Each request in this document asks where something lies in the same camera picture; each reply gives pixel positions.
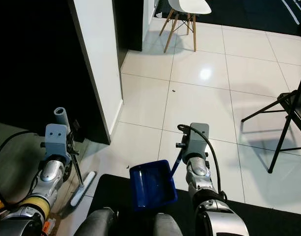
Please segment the grey left robot leg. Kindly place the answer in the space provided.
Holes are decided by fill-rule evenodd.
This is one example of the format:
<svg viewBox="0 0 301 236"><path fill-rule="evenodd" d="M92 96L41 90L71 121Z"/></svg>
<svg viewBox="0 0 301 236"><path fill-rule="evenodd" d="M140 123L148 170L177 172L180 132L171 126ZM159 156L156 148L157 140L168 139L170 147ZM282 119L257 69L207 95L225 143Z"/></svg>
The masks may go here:
<svg viewBox="0 0 301 236"><path fill-rule="evenodd" d="M74 236L109 236L110 227L117 214L110 207L102 207L89 214L74 233Z"/></svg>

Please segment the white chair with wooden legs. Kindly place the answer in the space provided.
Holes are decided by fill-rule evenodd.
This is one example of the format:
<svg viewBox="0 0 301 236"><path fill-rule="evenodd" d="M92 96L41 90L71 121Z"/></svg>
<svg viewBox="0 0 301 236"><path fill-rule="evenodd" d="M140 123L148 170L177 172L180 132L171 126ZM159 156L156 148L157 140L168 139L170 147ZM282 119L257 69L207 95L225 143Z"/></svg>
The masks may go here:
<svg viewBox="0 0 301 236"><path fill-rule="evenodd" d="M186 14L187 16L186 19L183 20L183 22L184 24L186 24L186 27L188 27L188 34L189 31L191 31L193 34L193 49L194 51L196 51L196 17L201 14L210 14L212 12L211 8L207 4L206 0L168 0L168 4L171 7L171 10L168 13L164 25L159 33L159 36L161 36L166 25L168 25L168 23L172 21L172 27L169 31L167 41L164 45L164 53L167 52L168 47L170 46L171 38L177 31L176 24L179 20L180 14Z"/></svg>

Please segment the blue long handled dustpan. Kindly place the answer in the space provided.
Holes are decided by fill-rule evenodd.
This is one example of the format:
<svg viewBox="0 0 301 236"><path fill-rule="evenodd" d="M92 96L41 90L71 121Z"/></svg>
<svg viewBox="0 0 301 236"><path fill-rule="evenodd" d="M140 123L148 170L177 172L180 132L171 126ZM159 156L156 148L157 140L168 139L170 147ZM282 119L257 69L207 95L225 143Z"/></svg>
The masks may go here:
<svg viewBox="0 0 301 236"><path fill-rule="evenodd" d="M179 154L172 167L168 160L156 160L130 168L134 211L155 209L178 200L173 176L181 161Z"/></svg>

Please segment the dark floor rug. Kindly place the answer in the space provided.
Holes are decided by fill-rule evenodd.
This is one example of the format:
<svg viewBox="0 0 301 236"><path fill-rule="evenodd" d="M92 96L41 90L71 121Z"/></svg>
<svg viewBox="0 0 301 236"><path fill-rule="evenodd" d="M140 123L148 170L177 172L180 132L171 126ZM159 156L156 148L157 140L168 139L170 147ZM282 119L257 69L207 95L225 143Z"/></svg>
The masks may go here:
<svg viewBox="0 0 301 236"><path fill-rule="evenodd" d="M301 37L301 10L295 0L205 0L211 13L197 22Z"/></svg>

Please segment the black folding chair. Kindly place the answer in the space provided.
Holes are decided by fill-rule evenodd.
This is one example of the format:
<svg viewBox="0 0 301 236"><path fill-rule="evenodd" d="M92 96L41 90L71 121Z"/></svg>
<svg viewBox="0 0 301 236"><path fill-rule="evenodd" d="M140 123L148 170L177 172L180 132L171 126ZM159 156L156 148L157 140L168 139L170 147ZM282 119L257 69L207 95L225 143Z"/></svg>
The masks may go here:
<svg viewBox="0 0 301 236"><path fill-rule="evenodd" d="M295 126L299 128L301 131L301 78L299 81L298 88L293 90L292 92L282 93L280 94L276 101L268 104L262 109L254 112L253 114L243 118L241 123L244 123L246 120L249 120L256 115L261 113L278 113L285 112L287 116L285 117L285 124L282 128L282 133L280 135L280 139L274 149L273 159L270 162L269 167L267 168L267 172L269 174L273 173L274 166L277 162L278 155L283 151L291 151L291 150L301 150L301 147L292 147L292 148L282 148L283 143L285 141L285 137L290 128L290 123L294 123Z"/></svg>

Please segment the grey handled white head broom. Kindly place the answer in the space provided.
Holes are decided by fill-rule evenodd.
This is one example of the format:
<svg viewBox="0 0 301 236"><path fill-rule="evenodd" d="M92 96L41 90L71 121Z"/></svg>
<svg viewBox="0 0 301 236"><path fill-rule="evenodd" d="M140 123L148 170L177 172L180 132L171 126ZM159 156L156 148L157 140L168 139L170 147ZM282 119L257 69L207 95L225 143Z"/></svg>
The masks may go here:
<svg viewBox="0 0 301 236"><path fill-rule="evenodd" d="M64 124L65 126L67 126L67 143L74 143L74 132L72 131L72 125L70 124L65 108L63 107L56 108L54 110L54 115L58 124ZM76 172L78 173L79 180L82 181L79 182L78 188L76 189L74 195L70 199L70 206L77 207L78 204L83 199L83 197L85 197L85 194L89 189L89 186L93 183L96 177L96 172L95 171L89 172L84 179L81 179L82 174L79 166L78 156L71 157L71 160L72 160L72 164L74 164Z"/></svg>

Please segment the grey right robot leg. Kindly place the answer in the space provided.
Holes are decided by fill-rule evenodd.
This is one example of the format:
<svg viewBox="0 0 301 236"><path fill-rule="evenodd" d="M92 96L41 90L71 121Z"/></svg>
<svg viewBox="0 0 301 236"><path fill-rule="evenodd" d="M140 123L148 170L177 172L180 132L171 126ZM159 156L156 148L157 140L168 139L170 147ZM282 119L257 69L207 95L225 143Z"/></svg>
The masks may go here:
<svg viewBox="0 0 301 236"><path fill-rule="evenodd" d="M178 223L170 214L160 212L152 220L152 236L183 236Z"/></svg>

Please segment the grey robot leg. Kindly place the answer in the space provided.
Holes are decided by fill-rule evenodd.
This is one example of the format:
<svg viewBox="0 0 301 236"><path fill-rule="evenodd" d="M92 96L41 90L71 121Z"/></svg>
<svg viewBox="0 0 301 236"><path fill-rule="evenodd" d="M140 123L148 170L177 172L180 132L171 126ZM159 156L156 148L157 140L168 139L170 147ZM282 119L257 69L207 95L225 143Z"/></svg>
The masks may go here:
<svg viewBox="0 0 301 236"><path fill-rule="evenodd" d="M109 236L110 227L117 214L110 207L102 207L89 214L74 233L74 236Z"/></svg>
<svg viewBox="0 0 301 236"><path fill-rule="evenodd" d="M152 220L152 236L183 236L178 223L170 214L160 212Z"/></svg>

